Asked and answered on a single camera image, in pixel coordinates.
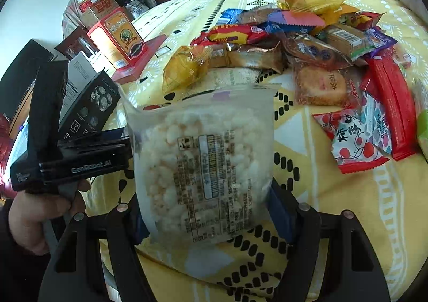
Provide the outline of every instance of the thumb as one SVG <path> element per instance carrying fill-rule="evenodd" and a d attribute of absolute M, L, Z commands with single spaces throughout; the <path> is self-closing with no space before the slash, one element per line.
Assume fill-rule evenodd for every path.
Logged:
<path fill-rule="evenodd" d="M 65 198 L 52 194 L 25 193 L 22 203 L 22 219 L 27 222 L 43 222 L 58 218 L 71 206 Z"/>

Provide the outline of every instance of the hand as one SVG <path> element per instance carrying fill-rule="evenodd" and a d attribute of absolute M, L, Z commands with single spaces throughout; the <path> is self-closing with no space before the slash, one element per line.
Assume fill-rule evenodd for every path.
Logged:
<path fill-rule="evenodd" d="M 88 191 L 91 185 L 81 180 L 78 190 Z M 70 204 L 65 198 L 52 194 L 30 194 L 18 192 L 9 210 L 9 228 L 15 242 L 36 255 L 49 252 L 48 244 L 44 240 L 42 223 L 45 220 L 58 218 L 67 211 L 71 216 L 84 212 L 85 202 L 80 192 Z"/>

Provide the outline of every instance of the barcode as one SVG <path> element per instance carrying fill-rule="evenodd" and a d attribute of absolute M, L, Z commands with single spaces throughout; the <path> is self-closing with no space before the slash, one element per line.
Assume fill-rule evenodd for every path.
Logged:
<path fill-rule="evenodd" d="M 114 66 L 116 68 L 120 68 L 121 66 L 125 66 L 125 65 L 126 65 L 126 62 L 123 59 L 118 60 L 116 63 L 114 63 Z"/>
<path fill-rule="evenodd" d="M 215 25 L 227 25 L 230 22 L 230 18 L 220 17 Z"/>
<path fill-rule="evenodd" d="M 349 41 L 352 46 L 358 46 L 362 43 L 362 40 L 358 36 L 352 35 L 351 33 L 348 33 L 345 30 L 338 30 L 335 31 L 333 34 L 337 35 L 339 38 Z"/>

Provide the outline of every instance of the bag of white puffed snack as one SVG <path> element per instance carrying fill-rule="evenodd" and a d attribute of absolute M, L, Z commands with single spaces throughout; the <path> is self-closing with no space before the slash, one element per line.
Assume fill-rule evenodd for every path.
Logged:
<path fill-rule="evenodd" d="M 215 244 L 268 218 L 278 87 L 236 85 L 154 110 L 135 108 L 119 87 L 153 240 Z"/>

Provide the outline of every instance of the finger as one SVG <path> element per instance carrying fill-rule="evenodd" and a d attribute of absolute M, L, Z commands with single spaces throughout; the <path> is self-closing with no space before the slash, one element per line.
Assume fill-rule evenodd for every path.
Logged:
<path fill-rule="evenodd" d="M 76 192 L 76 197 L 70 208 L 70 215 L 74 216 L 78 212 L 84 212 L 86 210 L 85 201 L 79 191 Z"/>
<path fill-rule="evenodd" d="M 52 194 L 24 193 L 21 198 L 22 219 L 28 223 L 54 219 L 67 212 L 71 204 L 65 198 Z"/>
<path fill-rule="evenodd" d="M 79 191 L 86 192 L 86 191 L 89 191 L 90 189 L 91 189 L 91 184 L 89 183 L 88 180 L 83 179 L 83 180 L 79 181 L 79 183 L 78 183 L 78 190 Z"/>

